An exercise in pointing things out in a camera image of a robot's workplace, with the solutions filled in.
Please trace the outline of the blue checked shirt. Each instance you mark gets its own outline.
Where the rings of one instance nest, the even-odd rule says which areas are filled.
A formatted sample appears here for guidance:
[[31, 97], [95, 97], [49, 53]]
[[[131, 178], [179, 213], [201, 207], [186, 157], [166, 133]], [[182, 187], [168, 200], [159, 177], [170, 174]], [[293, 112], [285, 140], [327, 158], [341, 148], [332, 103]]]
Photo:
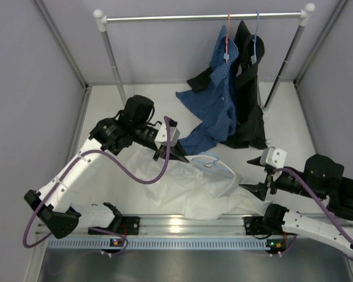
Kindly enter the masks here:
[[209, 63], [210, 82], [204, 90], [177, 92], [176, 97], [201, 123], [180, 140], [188, 155], [197, 155], [225, 142], [235, 133], [237, 114], [231, 98], [231, 66], [239, 52], [222, 26]]

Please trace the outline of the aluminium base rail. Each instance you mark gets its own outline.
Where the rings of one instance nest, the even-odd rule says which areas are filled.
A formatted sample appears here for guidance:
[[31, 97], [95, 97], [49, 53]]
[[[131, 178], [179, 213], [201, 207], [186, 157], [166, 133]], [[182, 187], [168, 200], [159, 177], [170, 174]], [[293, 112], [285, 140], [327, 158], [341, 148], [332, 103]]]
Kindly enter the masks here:
[[[302, 219], [307, 215], [313, 221], [330, 224], [327, 217], [322, 214], [302, 214]], [[145, 214], [145, 215], [124, 215], [124, 217], [139, 217], [130, 226], [125, 223], [129, 235], [129, 230], [135, 228], [133, 225], [138, 225], [139, 236], [229, 236], [229, 235], [245, 235], [246, 223], [245, 218], [254, 217], [250, 214], [226, 214], [215, 220], [190, 220], [185, 219], [181, 215], [171, 214]], [[286, 233], [294, 233], [293, 231], [301, 231], [302, 223], [297, 223], [292, 219], [292, 227], [287, 227]], [[43, 223], [38, 223], [35, 229], [36, 235], [47, 235], [50, 233], [48, 228]]]

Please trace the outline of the white shirt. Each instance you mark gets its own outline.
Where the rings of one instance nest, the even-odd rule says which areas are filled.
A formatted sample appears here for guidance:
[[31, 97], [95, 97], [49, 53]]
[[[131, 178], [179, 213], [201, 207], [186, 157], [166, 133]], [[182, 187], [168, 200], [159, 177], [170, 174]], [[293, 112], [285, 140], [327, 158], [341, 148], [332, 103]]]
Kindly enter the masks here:
[[140, 184], [108, 159], [86, 184], [87, 203], [110, 202], [125, 214], [181, 214], [187, 219], [213, 220], [227, 213], [263, 215], [270, 205], [228, 179], [207, 173], [190, 163], [170, 161], [161, 180]]

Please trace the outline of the black shirt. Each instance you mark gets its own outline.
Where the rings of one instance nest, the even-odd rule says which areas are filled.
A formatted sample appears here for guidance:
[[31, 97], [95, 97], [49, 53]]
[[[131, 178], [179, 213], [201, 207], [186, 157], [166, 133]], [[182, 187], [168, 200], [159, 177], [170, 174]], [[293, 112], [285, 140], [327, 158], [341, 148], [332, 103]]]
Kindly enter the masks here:
[[[253, 55], [254, 35], [250, 33], [244, 21], [239, 23], [235, 38], [232, 39], [238, 48], [239, 55], [231, 66], [230, 94], [234, 102], [237, 114], [237, 126], [235, 133], [225, 142], [220, 142], [233, 149], [254, 147], [266, 149], [263, 112], [258, 103], [258, 64], [265, 53], [262, 39], [257, 37], [257, 62], [251, 63]], [[194, 92], [208, 87], [210, 79], [208, 75], [211, 68], [187, 81]]]

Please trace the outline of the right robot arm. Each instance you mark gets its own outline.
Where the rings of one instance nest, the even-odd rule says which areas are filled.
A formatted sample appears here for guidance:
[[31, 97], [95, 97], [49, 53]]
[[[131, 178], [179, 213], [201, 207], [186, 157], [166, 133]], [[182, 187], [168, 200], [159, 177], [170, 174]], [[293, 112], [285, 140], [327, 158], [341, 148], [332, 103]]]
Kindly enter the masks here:
[[309, 157], [303, 171], [284, 165], [278, 150], [267, 149], [248, 164], [262, 167], [264, 182], [244, 184], [243, 188], [261, 201], [277, 191], [309, 198], [315, 202], [328, 222], [314, 220], [289, 207], [270, 203], [262, 215], [265, 231], [295, 234], [340, 251], [353, 260], [353, 226], [343, 227], [341, 220], [353, 223], [353, 179], [344, 176], [344, 166], [332, 159], [315, 154]]

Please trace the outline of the pink hanger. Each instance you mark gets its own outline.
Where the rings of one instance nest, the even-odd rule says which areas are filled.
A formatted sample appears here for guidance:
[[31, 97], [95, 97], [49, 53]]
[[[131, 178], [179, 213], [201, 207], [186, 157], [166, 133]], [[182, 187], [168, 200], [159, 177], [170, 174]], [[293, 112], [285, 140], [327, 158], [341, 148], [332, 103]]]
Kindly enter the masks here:
[[231, 14], [230, 11], [228, 11], [227, 14], [227, 33], [225, 37], [225, 62], [228, 63], [229, 61], [229, 30], [231, 26]]

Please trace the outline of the right aluminium frame post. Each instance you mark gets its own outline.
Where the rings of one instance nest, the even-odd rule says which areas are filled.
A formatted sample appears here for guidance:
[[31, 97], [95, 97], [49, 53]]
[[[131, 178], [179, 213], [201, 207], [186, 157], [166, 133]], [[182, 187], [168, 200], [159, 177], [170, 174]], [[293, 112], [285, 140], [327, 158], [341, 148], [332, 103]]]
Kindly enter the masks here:
[[304, 116], [304, 121], [306, 123], [309, 138], [312, 143], [312, 147], [315, 153], [320, 153], [320, 148], [318, 146], [317, 140], [315, 138], [315, 132], [313, 128], [313, 122], [308, 113], [308, 106], [304, 102], [304, 95], [301, 90], [301, 83], [305, 79], [306, 75], [312, 68], [313, 64], [317, 60], [317, 57], [321, 53], [325, 42], [327, 41], [329, 35], [331, 34], [334, 26], [337, 24], [337, 20], [340, 18], [341, 14], [345, 11], [346, 7], [351, 1], [337, 1], [332, 12], [330, 13], [326, 23], [319, 32], [319, 35], [314, 42], [312, 48], [308, 52], [308, 56], [304, 60], [302, 67], [300, 68], [297, 77], [293, 80], [294, 88], [297, 93], [299, 105]]

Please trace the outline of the white clothes rack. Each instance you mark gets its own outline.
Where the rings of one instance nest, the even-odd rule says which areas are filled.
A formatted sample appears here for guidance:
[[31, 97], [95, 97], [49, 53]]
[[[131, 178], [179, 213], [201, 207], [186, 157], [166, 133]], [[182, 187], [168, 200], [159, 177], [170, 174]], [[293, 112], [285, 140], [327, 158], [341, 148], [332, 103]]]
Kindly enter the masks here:
[[[146, 17], [177, 15], [260, 14], [301, 12], [315, 1], [99, 1], [90, 13], [100, 9], [107, 17]], [[259, 66], [260, 80], [273, 82], [297, 30], [297, 18], [260, 19], [258, 35], [265, 44]], [[179, 83], [208, 67], [221, 26], [227, 19], [214, 21], [136, 21], [109, 23], [108, 37], [124, 83]], [[95, 39], [101, 51], [91, 66], [89, 80], [114, 84], [108, 55], [98, 27]]]

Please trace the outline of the aluminium frame post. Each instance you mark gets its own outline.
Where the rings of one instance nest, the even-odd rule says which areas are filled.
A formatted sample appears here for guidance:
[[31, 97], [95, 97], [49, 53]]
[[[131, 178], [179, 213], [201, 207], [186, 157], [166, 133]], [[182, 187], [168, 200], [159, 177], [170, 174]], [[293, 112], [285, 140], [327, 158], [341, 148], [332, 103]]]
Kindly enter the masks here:
[[331, 34], [334, 26], [337, 24], [337, 20], [340, 18], [341, 14], [345, 11], [346, 7], [351, 1], [337, 1], [332, 12], [330, 13], [326, 23], [319, 32], [319, 35], [314, 42], [312, 48], [308, 52], [308, 56], [304, 60], [302, 67], [300, 68], [297, 77], [293, 80], [294, 88], [297, 93], [299, 105], [304, 116], [304, 121], [306, 123], [309, 138], [312, 143], [312, 147], [315, 153], [320, 153], [320, 148], [318, 146], [317, 140], [315, 138], [315, 132], [313, 128], [313, 122], [308, 113], [308, 106], [304, 102], [304, 95], [301, 90], [301, 83], [305, 79], [306, 75], [312, 68], [313, 64], [317, 60], [317, 57], [321, 53], [325, 42], [327, 41], [329, 35]]
[[60, 49], [64, 59], [66, 60], [68, 66], [71, 68], [72, 73], [74, 74], [75, 78], [77, 79], [80, 87], [82, 88], [82, 100], [81, 104], [79, 106], [78, 110], [78, 115], [76, 118], [75, 122], [75, 128], [74, 132], [72, 135], [72, 141], [78, 141], [81, 130], [82, 130], [82, 123], [84, 119], [84, 111], [85, 111], [85, 106], [86, 106], [86, 98], [87, 98], [87, 93], [88, 93], [88, 84], [85, 80], [85, 78], [82, 75], [82, 72], [79, 70], [79, 67], [70, 51], [68, 48], [64, 38], [62, 37], [55, 21], [53, 20], [51, 14], [48, 11], [48, 8], [44, 4], [43, 1], [41, 0], [32, 0], [31, 1], [38, 11], [40, 17], [42, 18], [44, 24], [47, 26], [50, 34], [52, 35], [53, 39], [55, 40], [56, 44], [58, 45], [58, 48]]

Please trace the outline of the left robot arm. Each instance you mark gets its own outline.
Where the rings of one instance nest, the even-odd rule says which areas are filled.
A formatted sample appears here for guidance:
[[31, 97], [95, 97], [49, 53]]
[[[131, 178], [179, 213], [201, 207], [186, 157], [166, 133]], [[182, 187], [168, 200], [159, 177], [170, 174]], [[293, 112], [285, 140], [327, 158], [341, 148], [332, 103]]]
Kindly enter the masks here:
[[62, 239], [76, 229], [98, 234], [115, 234], [121, 229], [122, 214], [113, 204], [78, 207], [72, 203], [105, 159], [116, 163], [115, 157], [124, 148], [137, 143], [154, 151], [154, 161], [164, 159], [165, 166], [171, 160], [188, 161], [179, 142], [177, 122], [166, 118], [157, 129], [150, 123], [154, 112], [154, 102], [149, 98], [129, 98], [116, 116], [96, 124], [75, 157], [47, 185], [25, 194], [34, 216], [55, 238]]

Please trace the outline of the light blue hanger with black shirt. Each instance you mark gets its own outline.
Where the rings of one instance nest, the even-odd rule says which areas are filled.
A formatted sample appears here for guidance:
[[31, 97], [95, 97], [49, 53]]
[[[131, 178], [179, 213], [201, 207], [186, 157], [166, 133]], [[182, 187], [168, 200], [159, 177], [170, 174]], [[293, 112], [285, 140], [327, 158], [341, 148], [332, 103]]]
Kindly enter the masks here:
[[255, 29], [254, 37], [252, 39], [253, 41], [253, 55], [251, 57], [251, 63], [255, 64], [257, 62], [257, 37], [258, 37], [258, 29], [259, 29], [259, 23], [260, 23], [260, 15], [259, 11], [256, 11], [257, 13], [257, 26]]

